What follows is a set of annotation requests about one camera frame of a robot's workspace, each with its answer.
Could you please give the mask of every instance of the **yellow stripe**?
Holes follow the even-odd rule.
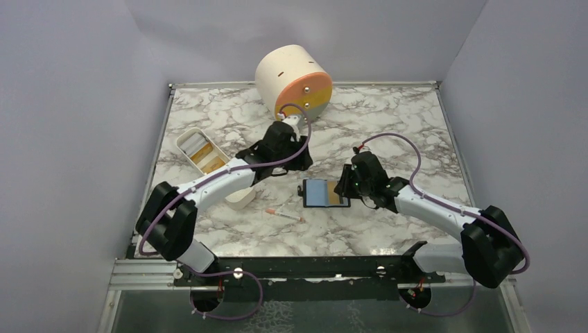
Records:
[[[332,92],[333,92],[333,87],[329,86],[324,89],[318,90],[317,92],[314,92],[311,94],[305,94],[302,98],[300,98],[296,101],[289,101],[288,103],[294,103],[294,104],[300,105],[301,107],[304,107],[304,104],[309,103],[310,104],[309,109],[312,109],[312,108],[315,108],[319,105],[327,103],[331,99]],[[276,104],[276,108],[274,110],[274,116],[276,119],[278,119],[277,113],[279,112],[279,109],[282,107],[282,105],[283,104],[280,104],[280,105]],[[291,114],[298,114],[298,113],[300,113],[300,111],[293,106],[286,106],[284,108],[284,114],[286,115],[286,117]]]

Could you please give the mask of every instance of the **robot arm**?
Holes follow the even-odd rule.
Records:
[[[199,273],[206,271],[216,257],[204,244],[193,239],[198,211],[204,211],[231,193],[251,187],[267,177],[282,176],[291,170],[307,170],[313,163],[308,147],[296,158],[281,163],[302,149],[307,140],[298,130],[301,121],[302,116],[298,114],[275,121],[262,140],[204,177],[177,187],[167,182],[158,184],[141,212],[136,231],[143,236],[148,233],[146,241],[164,259],[179,260]],[[277,167],[285,173],[275,175],[273,171]],[[147,232],[173,200],[177,201],[169,207],[175,210],[173,215],[165,213]]]
[[[496,288],[524,258],[516,244],[479,218],[490,220],[518,239],[499,208],[464,207],[431,194],[426,194],[425,198],[410,186],[408,180],[389,178],[378,158],[369,151],[357,151],[352,164],[344,166],[335,192],[348,198],[369,197],[377,207],[420,219],[461,243],[424,244],[418,248],[414,260],[425,273],[467,273],[483,286]]]

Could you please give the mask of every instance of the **metal frame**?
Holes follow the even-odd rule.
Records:
[[[443,104],[443,99],[441,98],[440,82],[435,85],[435,92],[437,94],[437,100],[439,100],[441,113],[443,114],[443,118],[445,119],[445,123],[447,125],[447,130],[449,131],[449,136],[451,138],[451,143],[453,144],[453,149],[455,150],[456,156],[458,158],[458,163],[460,165],[463,180],[465,183],[465,189],[467,190],[467,195],[469,196],[469,201],[472,204],[472,207],[477,207],[474,199],[475,191],[472,185],[472,179],[469,177],[469,170],[467,168],[467,164],[461,153],[461,150],[459,149],[459,144],[457,142],[455,134],[453,133],[453,129],[451,128],[451,122],[449,121],[445,105]],[[504,280],[503,283],[500,285],[500,290],[502,292],[504,303],[508,312],[508,316],[510,317],[510,322],[512,323],[512,327],[514,328],[514,331],[521,333],[530,333],[530,326],[525,315],[525,310],[520,302],[520,298],[517,293],[516,283],[517,280],[511,275],[509,278],[507,278],[507,280]]]
[[[335,81],[333,85],[339,87],[374,87],[374,86],[396,86],[396,87],[437,87],[437,81],[417,81],[417,82],[402,82],[402,81]],[[186,89],[186,88],[245,88],[254,87],[253,81],[234,81],[234,82],[211,82],[211,83],[174,83],[170,85],[171,89]]]
[[[461,155],[461,152],[458,148],[458,143],[455,138],[455,135],[451,129],[451,124],[449,122],[449,118],[447,117],[447,113],[444,107],[444,104],[441,99],[441,94],[439,91],[439,82],[435,81],[427,81],[427,82],[416,82],[416,83],[403,83],[403,82],[340,82],[335,83],[337,86],[399,86],[399,87],[432,87],[435,89],[437,94],[439,104],[441,107],[441,111],[447,125],[447,129],[449,131],[449,135],[455,149],[458,163],[462,170],[462,175],[464,178],[465,186],[467,189],[467,193],[472,205],[475,206],[474,202],[474,189],[472,187],[472,182],[469,177],[469,172],[467,170],[467,165],[465,164],[465,160]],[[165,110],[164,114],[164,121],[162,124],[162,129],[159,133],[159,139],[157,142],[157,149],[155,151],[155,155],[153,158],[152,163],[152,171],[149,173],[149,177],[147,179],[146,188],[144,192],[143,200],[141,201],[141,207],[143,207],[146,197],[149,193],[150,185],[153,180],[153,174],[155,172],[155,165],[157,163],[157,159],[159,157],[159,150],[162,145],[163,136],[165,133],[165,128],[167,125],[167,121],[169,118],[169,113],[171,111],[171,106],[173,104],[173,97],[175,94],[176,89],[180,88],[208,88],[208,87],[218,87],[218,88],[241,88],[241,87],[252,87],[254,86],[253,82],[228,82],[228,83],[187,83],[187,84],[170,84],[170,95],[168,98],[168,105]],[[133,243],[136,243],[137,237],[136,235],[132,238]],[[107,297],[105,300],[105,305],[103,309],[103,313],[101,316],[101,321],[98,326],[98,332],[111,332],[114,321],[116,318],[117,309],[119,306],[119,301],[121,297],[121,292],[125,290],[194,290],[194,291],[212,291],[216,290],[216,287],[176,287],[174,285],[174,277],[173,272],[176,270],[177,264],[175,262],[167,262],[163,259],[125,259],[119,260],[117,259],[114,263],[114,269],[112,272],[111,280],[109,283],[109,288],[107,292]],[[472,279],[466,277],[464,275],[453,275],[447,274],[445,275],[447,281],[443,284],[435,284],[435,288],[444,288],[444,287],[462,287],[466,285],[472,285]],[[517,295],[517,290],[515,287],[516,280],[513,277],[509,277],[505,280],[502,285],[500,286],[501,293],[503,295],[503,299],[505,302],[505,307],[508,311],[508,315],[510,317],[512,326],[516,332],[523,332],[527,333],[530,332],[530,327],[528,325],[528,321],[526,319],[524,308],[519,301],[519,296]],[[398,284],[399,288],[410,287],[412,284]]]

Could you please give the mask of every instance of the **cable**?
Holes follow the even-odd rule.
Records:
[[[292,154],[292,156],[284,158],[283,160],[279,160],[276,162],[267,162],[267,163],[259,163],[259,164],[247,164],[247,165],[241,165],[241,166],[236,166],[234,168],[231,169],[231,172],[233,171],[238,171],[238,170],[244,170],[244,169],[253,169],[253,168],[262,168],[262,167],[273,167],[275,165],[280,165],[280,164],[284,164],[287,162],[290,162],[291,160],[295,159],[296,157],[298,157],[298,155],[302,154],[302,152],[304,151],[304,149],[307,148],[307,146],[309,145],[309,141],[311,140],[311,132],[312,132],[312,126],[311,126],[311,122],[309,120],[308,115],[306,114],[306,111],[304,111],[303,108],[301,108],[299,105],[294,104],[294,103],[286,103],[284,104],[280,109],[278,113],[282,113],[282,110],[287,107],[287,106],[293,106],[295,108],[297,108],[298,110],[300,110],[300,112],[302,112],[302,114],[304,115],[304,119],[306,120],[306,125],[309,128],[309,134],[306,137],[306,141],[304,142],[304,144],[302,145],[302,147],[294,154]],[[226,175],[227,173],[229,173],[229,171],[227,169],[222,170],[219,173],[215,173],[214,175],[202,180],[201,182],[199,182],[198,184],[192,186],[191,188],[187,189],[186,191],[183,191],[182,193],[180,193],[178,196],[176,196],[172,201],[170,201],[170,203],[168,203],[164,209],[162,209],[161,212],[159,212],[159,214],[155,217],[155,219],[153,219],[153,222],[151,222],[151,224],[147,227],[147,230],[145,230],[145,233],[143,233],[143,237],[141,238],[141,241],[139,242],[139,254],[140,255],[156,255],[157,251],[144,251],[143,247],[145,246],[145,241],[147,240],[147,238],[149,238],[149,235],[151,234],[151,232],[153,231],[153,229],[155,229],[155,226],[159,223],[159,221],[164,217],[164,215],[167,213],[168,210],[170,210],[178,201],[180,201],[182,198],[184,198],[185,196],[187,196],[190,193],[193,193],[193,190],[196,190],[197,188],[206,185],[207,183],[211,182],[212,180],[215,180],[221,176]]]
[[[409,309],[414,310],[414,311],[418,312],[419,314],[424,314],[424,315],[431,316],[431,317],[451,317],[451,316],[457,316],[457,315],[461,314],[462,312],[467,310],[470,307],[470,305],[472,305],[472,303],[474,302],[474,299],[476,298],[477,290],[478,289],[476,288],[476,281],[474,280],[474,284],[472,285],[472,294],[470,295],[469,300],[460,309],[457,309],[453,312],[449,312],[448,314],[436,314],[435,312],[429,312],[427,310],[417,309],[415,307],[411,307],[402,297],[400,298],[400,300],[402,300],[402,302],[404,302],[404,304],[408,305]]]
[[[366,205],[366,204],[365,204],[365,201],[363,200],[363,197],[360,197],[360,198],[359,198],[359,200],[361,200],[361,203],[362,203],[364,206],[366,206],[367,208],[370,208],[371,210],[377,210],[377,209],[378,209],[378,206],[376,206],[376,207],[370,207],[370,206]]]
[[[462,210],[460,210],[458,207],[454,207],[453,205],[449,205],[447,203],[444,203],[441,200],[438,200],[438,199],[432,198],[430,196],[427,196],[426,194],[423,194],[423,192],[421,190],[419,190],[415,186],[414,180],[415,180],[415,176],[417,175],[417,173],[421,169],[422,158],[421,158],[421,153],[420,153],[419,149],[417,148],[417,146],[411,140],[409,140],[409,138],[407,138],[407,137],[405,137],[403,135],[397,134],[397,133],[381,133],[381,134],[378,134],[378,135],[374,135],[373,137],[367,138],[366,140],[364,140],[363,142],[361,142],[362,144],[358,148],[361,149],[364,144],[372,141],[373,139],[376,139],[377,137],[384,137],[384,136],[398,137],[400,139],[403,139],[408,144],[410,144],[410,146],[413,147],[413,149],[417,153],[417,167],[415,168],[415,170],[413,171],[413,173],[410,175],[410,179],[409,179],[410,188],[412,188],[413,191],[416,194],[424,197],[425,199],[431,201],[432,203],[435,203],[436,205],[439,205],[439,206],[441,206],[443,208],[446,208],[448,210],[451,210],[453,212],[456,212],[456,213],[460,213],[461,214],[462,213]],[[489,226],[491,226],[494,229],[498,230],[501,234],[503,234],[505,237],[507,237],[509,240],[511,240],[516,246],[519,247],[519,249],[523,253],[523,257],[525,259],[525,264],[520,269],[517,269],[517,270],[512,271],[511,274],[520,274],[520,273],[523,273],[524,271],[526,271],[529,268],[529,266],[530,266],[530,255],[529,255],[529,252],[527,251],[527,249],[521,243],[520,240],[518,240],[515,236],[512,236],[512,234],[510,234],[510,232],[504,230],[504,228],[502,228],[501,226],[499,226],[496,223],[492,222],[491,220],[485,218],[484,216],[481,216],[480,214],[475,214],[475,213],[468,212],[468,211],[464,211],[463,214],[464,215],[467,215],[469,217],[473,217],[475,219],[479,219],[482,222],[488,224]]]
[[[263,287],[261,285],[261,282],[257,278],[257,276],[255,276],[249,272],[246,272],[246,271],[226,271],[226,272],[220,272],[220,273],[199,273],[199,272],[193,270],[190,266],[188,266],[186,264],[184,264],[184,267],[188,268],[188,270],[190,272],[192,272],[194,275],[200,276],[202,278],[214,278],[217,276],[225,276],[225,275],[231,275],[231,274],[235,274],[235,273],[236,274],[244,274],[244,275],[252,278],[255,281],[255,283],[257,284],[257,287],[259,288],[259,299],[258,299],[255,307],[253,308],[253,310],[249,311],[246,314],[243,314],[240,316],[235,316],[235,317],[219,316],[216,314],[208,314],[208,312],[198,311],[198,309],[196,309],[196,306],[194,306],[192,295],[190,295],[190,305],[192,306],[193,312],[195,314],[200,314],[203,318],[209,317],[209,318],[219,319],[222,321],[240,321],[242,319],[249,318],[249,317],[253,316],[261,308],[261,304],[263,304]]]

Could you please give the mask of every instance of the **black base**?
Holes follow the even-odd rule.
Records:
[[[389,256],[357,257],[220,257],[215,271],[242,268],[262,279],[263,299],[276,301],[317,300],[398,300],[399,283],[417,284],[422,278],[427,283],[443,283],[437,274],[415,270],[412,253]],[[184,276],[174,281],[176,287],[217,287],[218,277],[203,279],[180,267]],[[354,277],[349,280],[324,280]],[[223,302],[255,302],[259,291],[255,281],[247,276],[223,279]],[[193,291],[210,294],[216,291]]]

